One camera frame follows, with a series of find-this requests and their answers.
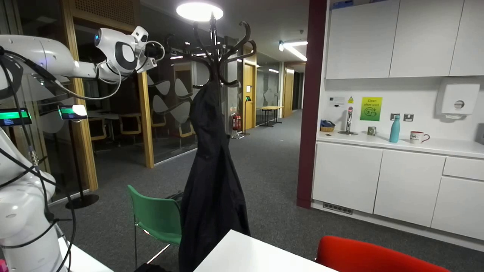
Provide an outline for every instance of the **water bottle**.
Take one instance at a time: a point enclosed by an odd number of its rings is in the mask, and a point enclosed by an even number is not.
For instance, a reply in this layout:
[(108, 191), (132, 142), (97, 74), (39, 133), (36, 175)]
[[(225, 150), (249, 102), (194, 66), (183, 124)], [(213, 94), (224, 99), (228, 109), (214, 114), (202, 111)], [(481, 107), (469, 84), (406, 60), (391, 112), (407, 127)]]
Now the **water bottle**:
[(390, 142), (398, 142), (398, 137), (400, 136), (400, 115), (395, 115), (395, 120), (392, 124), (392, 130), (390, 132)]

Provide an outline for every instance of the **black coat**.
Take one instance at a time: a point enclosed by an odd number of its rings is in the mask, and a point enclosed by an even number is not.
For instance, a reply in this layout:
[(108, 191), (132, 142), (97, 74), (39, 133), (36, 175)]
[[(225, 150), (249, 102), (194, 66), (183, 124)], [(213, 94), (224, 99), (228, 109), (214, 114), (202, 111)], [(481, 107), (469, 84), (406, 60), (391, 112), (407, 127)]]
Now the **black coat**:
[(228, 150), (217, 92), (217, 82), (211, 82), (190, 107), (198, 150), (181, 202), (180, 272), (192, 272), (229, 230), (250, 235), (245, 198)]

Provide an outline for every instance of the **kickboard vent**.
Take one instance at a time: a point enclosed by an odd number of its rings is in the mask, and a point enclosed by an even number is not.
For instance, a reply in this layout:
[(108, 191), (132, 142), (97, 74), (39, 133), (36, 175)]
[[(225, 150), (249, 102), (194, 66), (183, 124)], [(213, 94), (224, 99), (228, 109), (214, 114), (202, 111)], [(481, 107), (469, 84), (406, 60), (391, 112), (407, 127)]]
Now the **kickboard vent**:
[(329, 209), (329, 210), (333, 210), (333, 211), (337, 211), (337, 212), (353, 214), (353, 210), (350, 209), (350, 208), (346, 208), (346, 207), (339, 206), (339, 205), (334, 205), (334, 204), (331, 204), (331, 203), (328, 203), (328, 202), (323, 202), (323, 207), (325, 209)]

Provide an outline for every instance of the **cabinet door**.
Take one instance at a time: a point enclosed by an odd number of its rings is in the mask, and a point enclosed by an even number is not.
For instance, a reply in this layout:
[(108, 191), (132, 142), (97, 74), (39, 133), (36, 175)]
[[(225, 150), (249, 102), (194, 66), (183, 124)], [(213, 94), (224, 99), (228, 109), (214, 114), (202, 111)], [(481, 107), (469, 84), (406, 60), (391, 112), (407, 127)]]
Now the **cabinet door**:
[(466, 0), (452, 59), (451, 76), (484, 75), (484, 1)]
[(374, 214), (430, 227), (445, 157), (384, 150)]
[(484, 181), (442, 177), (432, 227), (484, 240)]
[(401, 0), (390, 77), (448, 76), (464, 0)]
[(399, 0), (331, 13), (326, 78), (388, 77)]
[(373, 211), (381, 149), (318, 143), (313, 198)]

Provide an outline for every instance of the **kitchen counter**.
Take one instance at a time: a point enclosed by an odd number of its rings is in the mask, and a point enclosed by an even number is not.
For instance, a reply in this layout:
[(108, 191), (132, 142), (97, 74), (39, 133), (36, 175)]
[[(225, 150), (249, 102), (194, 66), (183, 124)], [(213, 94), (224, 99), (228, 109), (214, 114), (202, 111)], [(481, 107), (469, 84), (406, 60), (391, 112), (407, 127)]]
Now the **kitchen counter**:
[(316, 141), (330, 143), (484, 159), (484, 145), (477, 142), (430, 138), (421, 144), (411, 144), (408, 138), (400, 138), (396, 143), (391, 143), (388, 139), (389, 135), (371, 136), (367, 135), (366, 131), (358, 132), (357, 135), (339, 134), (336, 131), (332, 133), (319, 131), (316, 137)]

